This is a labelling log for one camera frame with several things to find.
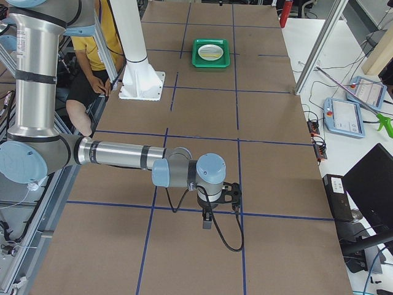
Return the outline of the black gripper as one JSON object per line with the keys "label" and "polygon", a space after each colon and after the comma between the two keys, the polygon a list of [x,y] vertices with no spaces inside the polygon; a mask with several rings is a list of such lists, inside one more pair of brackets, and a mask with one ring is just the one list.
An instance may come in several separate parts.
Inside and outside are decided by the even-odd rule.
{"label": "black gripper", "polygon": [[206,200],[203,200],[200,196],[197,197],[197,203],[202,208],[202,217],[203,217],[203,229],[211,229],[212,227],[212,210],[219,206],[217,202],[208,203]]}

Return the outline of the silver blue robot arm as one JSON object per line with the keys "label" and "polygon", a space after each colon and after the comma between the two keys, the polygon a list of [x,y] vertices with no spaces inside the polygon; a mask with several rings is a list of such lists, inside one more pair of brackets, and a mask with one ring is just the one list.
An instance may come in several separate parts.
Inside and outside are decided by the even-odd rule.
{"label": "silver blue robot arm", "polygon": [[221,156],[208,153],[193,160],[182,147],[95,141],[55,130],[59,38],[98,32],[93,1],[11,1],[9,15],[17,25],[16,118],[1,144],[1,173],[27,184],[86,163],[149,170],[158,187],[196,191],[204,228],[216,226],[213,209],[225,202],[226,193]]}

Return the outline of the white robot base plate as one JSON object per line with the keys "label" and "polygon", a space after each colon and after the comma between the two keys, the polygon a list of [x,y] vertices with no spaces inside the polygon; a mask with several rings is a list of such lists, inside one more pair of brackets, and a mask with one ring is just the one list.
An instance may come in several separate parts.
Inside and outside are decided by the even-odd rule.
{"label": "white robot base plate", "polygon": [[139,77],[138,72],[134,74],[125,70],[122,79],[122,87],[119,92],[121,100],[146,100],[159,101],[163,91],[166,73],[156,71],[148,74],[148,77]]}

